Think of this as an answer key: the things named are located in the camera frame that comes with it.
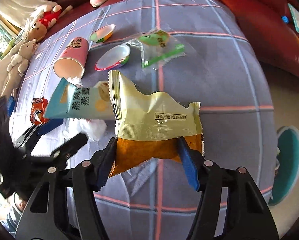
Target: teddy bear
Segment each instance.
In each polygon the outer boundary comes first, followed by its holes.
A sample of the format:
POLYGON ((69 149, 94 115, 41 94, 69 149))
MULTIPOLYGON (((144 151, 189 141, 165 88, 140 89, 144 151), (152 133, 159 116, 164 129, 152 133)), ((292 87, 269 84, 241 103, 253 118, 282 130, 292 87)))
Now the teddy bear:
POLYGON ((0 97, 6 96, 9 98, 12 95, 16 98, 17 88, 19 88, 24 72, 27 70, 28 62, 35 53, 36 48, 36 41, 29 41, 21 45, 18 53, 11 57, 11 62, 7 66, 8 75, 0 97))
POLYGON ((70 5, 62 11, 62 7, 60 5, 56 5, 54 8, 52 8, 51 5, 46 5, 44 10, 41 11, 32 21, 27 34, 27 40, 31 41, 36 39, 37 42, 40 42, 57 20, 69 12, 72 8, 73 7, 70 5))

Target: cartoon face print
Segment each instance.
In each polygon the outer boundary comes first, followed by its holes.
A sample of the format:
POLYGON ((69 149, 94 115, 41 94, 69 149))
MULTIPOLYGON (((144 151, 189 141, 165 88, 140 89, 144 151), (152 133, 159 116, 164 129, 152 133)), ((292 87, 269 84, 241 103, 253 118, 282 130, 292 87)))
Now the cartoon face print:
POLYGON ((82 46, 82 39, 72 40, 66 48, 73 47, 74 49, 79 49, 82 46))

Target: red plush toy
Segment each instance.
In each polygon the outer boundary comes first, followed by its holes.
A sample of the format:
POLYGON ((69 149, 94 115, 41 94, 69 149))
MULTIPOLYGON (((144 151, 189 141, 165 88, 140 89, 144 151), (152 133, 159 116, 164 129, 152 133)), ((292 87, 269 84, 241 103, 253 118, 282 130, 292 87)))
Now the red plush toy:
POLYGON ((38 22, 40 22, 41 24, 44 24, 46 26, 46 28, 50 28, 51 25, 54 25, 55 22, 58 20, 62 9, 58 9, 58 7, 60 7, 60 5, 57 5, 54 7, 53 11, 49 11, 49 12, 44 12, 44 16, 42 19, 39 19, 38 22))
POLYGON ((70 11, 73 7, 67 6, 64 11, 62 11, 62 7, 60 5, 54 6, 52 8, 50 5, 47 5, 37 18, 33 20, 33 24, 31 25, 28 34, 27 40, 36 40, 36 42, 40 42, 47 33, 47 30, 50 29, 57 20, 62 17, 65 13, 70 11))

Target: person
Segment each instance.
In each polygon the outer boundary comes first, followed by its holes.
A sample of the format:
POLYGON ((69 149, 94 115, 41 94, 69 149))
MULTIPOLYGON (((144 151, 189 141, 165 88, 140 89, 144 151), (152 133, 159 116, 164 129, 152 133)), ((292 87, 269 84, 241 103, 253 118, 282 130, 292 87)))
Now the person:
POLYGON ((26 207, 27 201, 22 200, 19 196, 14 193, 12 195, 12 200, 10 202, 11 207, 8 211, 6 220, 1 220, 2 225, 6 228, 6 230, 15 237, 15 232, 17 225, 19 223, 20 217, 26 207))

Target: floor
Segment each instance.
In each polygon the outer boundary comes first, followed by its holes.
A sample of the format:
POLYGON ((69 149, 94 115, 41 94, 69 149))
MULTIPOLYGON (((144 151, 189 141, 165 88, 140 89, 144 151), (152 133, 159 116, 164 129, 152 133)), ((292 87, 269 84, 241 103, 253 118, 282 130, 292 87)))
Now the floor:
MULTIPOLYGON (((275 129, 295 126, 299 130, 299 79, 283 70, 262 64, 274 105, 275 129)), ((291 193, 270 208, 282 237, 299 216, 299 179, 291 193)))

